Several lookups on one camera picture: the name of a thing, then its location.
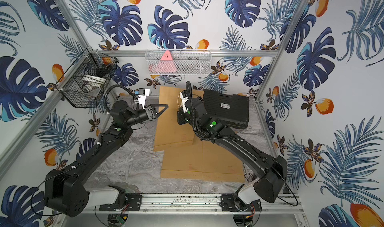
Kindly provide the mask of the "brown kraft file bag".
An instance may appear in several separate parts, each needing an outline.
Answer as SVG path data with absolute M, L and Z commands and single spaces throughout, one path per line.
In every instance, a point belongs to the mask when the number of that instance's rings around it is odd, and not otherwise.
M 195 134 L 191 126 L 179 125 L 177 121 L 182 90 L 181 88 L 160 87 L 159 103 L 167 104 L 169 107 L 157 121 L 155 152 L 187 147 L 193 147 L 197 153 L 202 152 L 202 142 L 194 140 Z
M 228 150 L 202 141 L 202 180 L 244 183 L 243 163 Z
M 194 137 L 191 142 L 178 143 L 164 152 L 161 178 L 202 179 L 202 141 Z

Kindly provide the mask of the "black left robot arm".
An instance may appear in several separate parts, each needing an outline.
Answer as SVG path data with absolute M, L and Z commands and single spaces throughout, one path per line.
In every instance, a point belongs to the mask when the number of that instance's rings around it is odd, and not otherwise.
M 151 104 L 132 109 L 126 101 L 117 101 L 108 112 L 113 118 L 111 126 L 80 158 L 57 171 L 46 175 L 44 204 L 69 217 L 76 217 L 84 209 L 108 206 L 123 210 L 128 204 L 126 192 L 120 187 L 87 190 L 84 184 L 92 173 L 131 137 L 133 125 L 153 121 L 168 109 L 166 104 Z

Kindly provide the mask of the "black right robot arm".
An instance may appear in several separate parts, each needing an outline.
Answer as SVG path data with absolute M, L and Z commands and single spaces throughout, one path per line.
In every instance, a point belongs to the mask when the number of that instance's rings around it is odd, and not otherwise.
M 250 204 L 259 199 L 274 203 L 286 183 L 286 159 L 262 152 L 237 135 L 221 119 L 210 116 L 202 98 L 194 97 L 190 82 L 186 82 L 182 98 L 185 99 L 185 102 L 178 110 L 178 123 L 191 125 L 200 140 L 226 149 L 256 175 L 256 180 L 239 189 L 236 193 L 237 199 L 244 204 Z

